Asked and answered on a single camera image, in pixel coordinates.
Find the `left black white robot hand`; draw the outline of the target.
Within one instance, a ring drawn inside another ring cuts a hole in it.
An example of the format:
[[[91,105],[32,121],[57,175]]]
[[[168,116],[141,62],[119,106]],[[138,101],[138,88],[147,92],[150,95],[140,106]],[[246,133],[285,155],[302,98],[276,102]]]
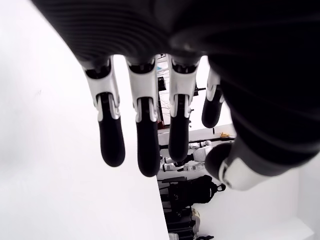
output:
[[[200,59],[210,66],[202,123],[227,103],[236,137],[212,149],[207,171],[234,190],[303,166],[320,151],[317,0],[36,0],[81,64],[98,111],[101,155],[125,159],[114,55],[125,57],[141,173],[160,168],[157,55],[168,56],[168,151],[187,156]]]

